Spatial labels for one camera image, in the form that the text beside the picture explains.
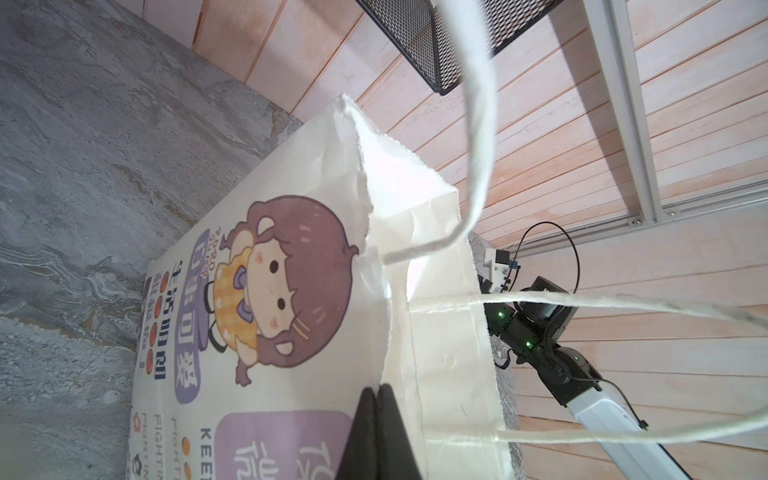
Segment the white printed paper bag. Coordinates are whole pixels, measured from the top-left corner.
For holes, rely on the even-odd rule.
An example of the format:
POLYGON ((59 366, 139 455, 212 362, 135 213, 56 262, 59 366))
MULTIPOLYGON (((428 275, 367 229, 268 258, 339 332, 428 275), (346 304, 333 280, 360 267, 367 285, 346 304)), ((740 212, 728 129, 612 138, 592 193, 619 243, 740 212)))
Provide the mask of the white printed paper bag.
POLYGON ((468 232, 493 158, 481 11, 446 1, 467 73, 470 194, 335 98, 147 271, 126 475, 336 479, 360 395, 395 394, 422 478, 510 479, 509 446, 687 443, 656 433, 505 426, 468 232))

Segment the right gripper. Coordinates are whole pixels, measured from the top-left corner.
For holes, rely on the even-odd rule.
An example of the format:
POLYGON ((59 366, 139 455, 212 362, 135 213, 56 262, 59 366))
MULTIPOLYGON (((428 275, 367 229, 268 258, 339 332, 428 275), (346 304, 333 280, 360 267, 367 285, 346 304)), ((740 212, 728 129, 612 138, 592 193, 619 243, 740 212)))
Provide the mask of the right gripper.
POLYGON ((484 313, 492 337, 501 340, 518 364, 538 366, 547 359, 577 311, 577 307, 546 303, 485 303, 484 313))

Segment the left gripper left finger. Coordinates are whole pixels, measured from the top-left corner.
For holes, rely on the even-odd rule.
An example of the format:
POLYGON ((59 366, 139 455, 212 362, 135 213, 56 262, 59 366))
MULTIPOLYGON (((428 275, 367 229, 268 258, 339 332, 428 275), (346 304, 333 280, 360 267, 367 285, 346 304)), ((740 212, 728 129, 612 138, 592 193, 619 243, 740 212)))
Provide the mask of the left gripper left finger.
POLYGON ((377 478, 376 395, 372 388, 365 388, 359 398, 336 480, 377 478))

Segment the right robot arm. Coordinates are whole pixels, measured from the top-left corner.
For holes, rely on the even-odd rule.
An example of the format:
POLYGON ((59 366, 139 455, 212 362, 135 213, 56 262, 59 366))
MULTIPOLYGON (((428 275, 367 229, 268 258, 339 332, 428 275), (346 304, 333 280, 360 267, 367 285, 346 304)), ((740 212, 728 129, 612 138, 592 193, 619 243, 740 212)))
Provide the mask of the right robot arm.
MULTIPOLYGON (((621 389, 606 380, 577 350, 557 343, 578 307, 545 303, 485 303, 492 337, 507 348, 505 370, 514 354, 516 364, 528 364, 554 399, 586 429, 638 433, 647 430, 621 389), (611 385, 621 396, 606 390, 611 385)), ((692 479, 659 444, 600 443, 627 479, 692 479)))

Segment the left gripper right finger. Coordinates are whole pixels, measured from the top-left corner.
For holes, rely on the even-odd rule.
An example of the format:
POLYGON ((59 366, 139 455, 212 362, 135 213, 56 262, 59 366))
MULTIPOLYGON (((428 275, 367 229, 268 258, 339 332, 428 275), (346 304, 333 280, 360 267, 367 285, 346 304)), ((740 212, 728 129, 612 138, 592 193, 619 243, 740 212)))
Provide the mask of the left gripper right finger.
POLYGON ((421 480, 394 390, 382 384, 376 395, 377 479, 421 480))

